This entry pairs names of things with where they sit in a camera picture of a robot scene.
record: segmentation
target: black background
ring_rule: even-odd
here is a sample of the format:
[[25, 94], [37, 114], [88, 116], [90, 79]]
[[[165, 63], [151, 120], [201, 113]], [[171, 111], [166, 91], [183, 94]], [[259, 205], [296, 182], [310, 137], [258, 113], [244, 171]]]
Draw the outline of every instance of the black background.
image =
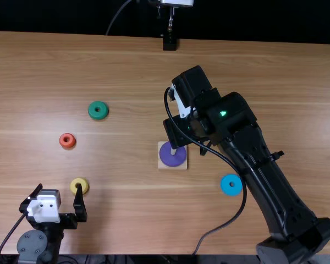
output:
[[[0, 30], [104, 35], [123, 3], [0, 0]], [[110, 35], [159, 37], [164, 22], [147, 0], [133, 0]], [[195, 0], [176, 10], [174, 28], [186, 39], [330, 43], [330, 1]]]

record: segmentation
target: cable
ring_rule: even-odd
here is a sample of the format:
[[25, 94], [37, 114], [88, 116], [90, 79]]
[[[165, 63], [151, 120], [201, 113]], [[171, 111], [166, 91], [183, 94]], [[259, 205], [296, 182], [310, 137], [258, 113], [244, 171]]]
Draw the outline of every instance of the cable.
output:
[[67, 256], [67, 255], [60, 255], [60, 257], [66, 257], [68, 259], [71, 259], [71, 260], [75, 261], [76, 264], [78, 264], [78, 261], [75, 258], [73, 258], [73, 257]]
[[86, 256], [86, 260], [84, 261], [84, 264], [87, 264], [88, 258], [89, 258], [89, 255]]
[[246, 182], [242, 179], [242, 177], [240, 176], [239, 174], [239, 170], [237, 169], [236, 165], [230, 161], [227, 157], [225, 157], [224, 155], [222, 155], [221, 153], [213, 150], [212, 148], [210, 147], [207, 147], [197, 141], [195, 141], [194, 139], [192, 139], [191, 137], [187, 136], [186, 133], [184, 133], [178, 126], [177, 124], [175, 123], [172, 115], [171, 115], [171, 112], [170, 112], [170, 108], [169, 108], [169, 104], [167, 102], [167, 93], [169, 91], [170, 87], [168, 87], [165, 91], [165, 94], [164, 94], [164, 104], [165, 104], [165, 109], [166, 109], [166, 113], [167, 115], [169, 116], [169, 119], [170, 121], [173, 123], [173, 125], [176, 127], [176, 129], [182, 134], [183, 137], [185, 137], [186, 139], [188, 139], [189, 141], [191, 141], [192, 143], [194, 143], [195, 145], [199, 146], [199, 147], [202, 147], [203, 149], [213, 153], [214, 155], [216, 155], [217, 157], [221, 158], [223, 161], [225, 161], [227, 164], [229, 164], [231, 166], [231, 168], [233, 168], [235, 170], [235, 172], [237, 172], [238, 174], [238, 177], [240, 178], [241, 182], [242, 182], [242, 187], [243, 187], [243, 197], [242, 197], [242, 203], [241, 203], [241, 206], [240, 208], [238, 209], [237, 213], [227, 222], [219, 225], [218, 227], [215, 227], [211, 230], [209, 230], [208, 232], [206, 232], [204, 235], [202, 235], [202, 237], [199, 239], [198, 241], [198, 244], [197, 244], [197, 247], [196, 249], [194, 250], [194, 252], [192, 253], [192, 255], [196, 255], [197, 252], [198, 252], [198, 249], [201, 245], [201, 243], [203, 242], [204, 238], [207, 237], [208, 235], [216, 232], [216, 231], [219, 231], [220, 229], [228, 226], [229, 224], [231, 224], [232, 222], [234, 222], [239, 216], [240, 214], [243, 212], [243, 209], [246, 205], [246, 201], [247, 201], [247, 186], [246, 186]]
[[112, 18], [110, 24], [109, 24], [109, 27], [108, 29], [106, 30], [106, 33], [105, 33], [105, 36], [109, 35], [109, 31], [110, 31], [110, 28], [112, 26], [112, 24], [114, 24], [117, 16], [121, 13], [122, 9], [124, 9], [125, 6], [127, 6], [132, 0], [127, 0], [126, 2], [123, 3], [123, 5], [121, 5], [121, 7], [119, 8], [119, 10], [117, 10], [116, 14], [114, 15], [114, 17]]
[[28, 212], [24, 212], [21, 217], [18, 219], [18, 221], [16, 222], [16, 224], [11, 228], [10, 232], [7, 234], [7, 236], [4, 238], [4, 241], [2, 241], [1, 245], [0, 245], [0, 254], [2, 249], [4, 248], [7, 240], [9, 240], [9, 238], [11, 237], [12, 233], [16, 230], [16, 228], [18, 227], [18, 225], [22, 222], [23, 218], [26, 217], [26, 215], [28, 214]]

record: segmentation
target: white device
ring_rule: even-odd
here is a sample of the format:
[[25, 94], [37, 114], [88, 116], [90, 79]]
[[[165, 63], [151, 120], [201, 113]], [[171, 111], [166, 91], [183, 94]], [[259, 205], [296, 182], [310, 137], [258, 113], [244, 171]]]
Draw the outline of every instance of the white device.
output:
[[179, 7], [192, 7], [194, 0], [160, 0], [160, 4]]

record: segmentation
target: wooden table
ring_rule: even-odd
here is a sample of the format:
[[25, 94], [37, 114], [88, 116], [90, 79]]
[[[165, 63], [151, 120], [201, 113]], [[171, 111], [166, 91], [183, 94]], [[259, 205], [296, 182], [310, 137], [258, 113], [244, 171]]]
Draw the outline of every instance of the wooden table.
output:
[[[61, 254], [189, 254], [230, 218], [241, 196], [220, 191], [232, 172], [221, 160], [191, 145], [188, 170], [157, 168], [163, 93], [198, 64], [221, 95], [245, 97], [269, 149], [285, 152], [278, 164], [293, 188], [330, 217], [330, 45], [181, 40], [164, 52], [155, 38], [0, 32], [0, 243], [38, 183], [59, 189], [60, 212], [73, 212], [76, 177], [90, 182], [88, 222], [65, 231]], [[93, 101], [109, 105], [105, 120], [88, 116]], [[75, 149], [60, 147], [63, 133], [76, 136]], [[24, 220], [3, 253], [16, 253], [29, 229]], [[255, 254], [267, 237], [249, 194], [199, 253]]]

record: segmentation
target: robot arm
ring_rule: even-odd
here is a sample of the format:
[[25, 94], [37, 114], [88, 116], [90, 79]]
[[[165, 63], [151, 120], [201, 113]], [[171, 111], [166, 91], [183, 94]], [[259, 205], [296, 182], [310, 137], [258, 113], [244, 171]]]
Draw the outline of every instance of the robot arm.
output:
[[87, 222], [82, 186], [78, 184], [73, 207], [75, 213], [59, 213], [58, 190], [45, 190], [42, 184], [20, 205], [19, 211], [34, 228], [24, 233], [17, 243], [18, 264], [57, 263], [64, 229], [76, 229], [78, 222]]
[[[179, 107], [180, 115], [173, 117], [177, 126], [196, 141], [209, 140], [226, 153], [258, 203], [271, 235], [257, 245], [263, 263], [302, 263], [326, 245], [330, 219], [317, 218], [298, 197], [276, 164], [284, 153], [270, 153], [240, 94], [221, 97], [196, 66], [172, 80], [169, 96]], [[191, 143], [170, 119], [163, 124], [173, 149]]]

